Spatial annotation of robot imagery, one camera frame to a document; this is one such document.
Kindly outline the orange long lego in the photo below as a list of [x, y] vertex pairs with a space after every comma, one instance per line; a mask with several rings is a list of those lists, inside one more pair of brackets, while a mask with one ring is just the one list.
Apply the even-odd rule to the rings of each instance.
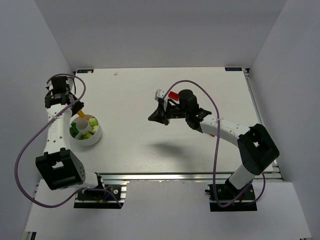
[[77, 114], [78, 114], [79, 117], [81, 117], [81, 118], [84, 118], [84, 117], [86, 116], [82, 110], [79, 110], [79, 111], [77, 112]]

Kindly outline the dark green square lego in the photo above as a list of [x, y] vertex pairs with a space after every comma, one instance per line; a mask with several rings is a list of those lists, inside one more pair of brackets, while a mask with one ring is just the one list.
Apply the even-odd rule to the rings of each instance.
[[69, 128], [69, 133], [73, 138], [75, 138], [79, 134], [79, 131], [76, 127], [76, 123], [74, 123], [74, 122], [71, 123], [70, 128]]

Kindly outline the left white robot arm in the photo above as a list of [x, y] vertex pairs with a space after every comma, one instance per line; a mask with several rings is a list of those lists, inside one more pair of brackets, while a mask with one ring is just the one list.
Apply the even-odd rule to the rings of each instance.
[[84, 103], [72, 93], [70, 79], [69, 74], [57, 74], [46, 83], [47, 142], [43, 154], [35, 159], [35, 165], [51, 190], [101, 189], [101, 176], [86, 171], [71, 149], [71, 119], [82, 111]]

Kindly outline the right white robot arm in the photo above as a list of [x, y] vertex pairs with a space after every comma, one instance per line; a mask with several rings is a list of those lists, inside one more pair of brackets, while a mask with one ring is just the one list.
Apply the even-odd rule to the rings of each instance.
[[239, 149], [241, 165], [226, 181], [232, 189], [241, 190], [255, 176], [260, 175], [280, 152], [269, 132], [262, 124], [243, 126], [214, 117], [199, 107], [197, 97], [189, 89], [177, 94], [177, 101], [165, 97], [161, 89], [155, 92], [157, 109], [149, 121], [167, 126], [171, 119], [185, 119], [187, 125], [200, 133], [216, 136]]

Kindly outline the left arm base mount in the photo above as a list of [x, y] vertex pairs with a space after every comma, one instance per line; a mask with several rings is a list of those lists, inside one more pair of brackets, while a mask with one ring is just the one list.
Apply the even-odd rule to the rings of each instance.
[[127, 183], [111, 181], [105, 184], [105, 188], [114, 195], [121, 206], [108, 192], [85, 190], [76, 195], [73, 208], [121, 209], [126, 199]]

